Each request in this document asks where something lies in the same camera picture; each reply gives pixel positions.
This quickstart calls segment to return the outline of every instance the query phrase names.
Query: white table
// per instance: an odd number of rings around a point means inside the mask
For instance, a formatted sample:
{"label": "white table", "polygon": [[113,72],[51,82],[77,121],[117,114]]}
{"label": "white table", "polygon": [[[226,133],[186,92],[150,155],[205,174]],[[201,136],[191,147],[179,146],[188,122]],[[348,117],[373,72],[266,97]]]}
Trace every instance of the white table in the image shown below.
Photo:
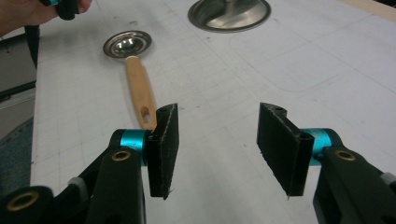
{"label": "white table", "polygon": [[[396,174],[396,23],[338,1],[270,0],[262,26],[199,30],[196,0],[95,0],[73,21],[41,26],[32,185],[58,194],[107,146],[139,129],[112,35],[141,30],[158,107],[178,103],[180,145],[167,201],[147,194],[148,223],[316,223],[319,167],[304,197],[287,200],[256,145],[259,103],[280,105],[299,128],[328,127]],[[149,192],[143,168],[145,192]]]}

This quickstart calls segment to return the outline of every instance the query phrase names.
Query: ladle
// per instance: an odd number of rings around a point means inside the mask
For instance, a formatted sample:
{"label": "ladle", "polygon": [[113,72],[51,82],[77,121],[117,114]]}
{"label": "ladle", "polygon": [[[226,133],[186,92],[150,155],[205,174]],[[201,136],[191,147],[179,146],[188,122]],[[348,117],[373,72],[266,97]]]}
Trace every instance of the ladle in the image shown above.
{"label": "ladle", "polygon": [[156,107],[145,69],[137,55],[145,51],[150,44],[149,34],[127,31],[111,36],[103,45],[107,56],[125,58],[125,72],[134,111],[140,127],[145,130],[154,130],[157,126]]}

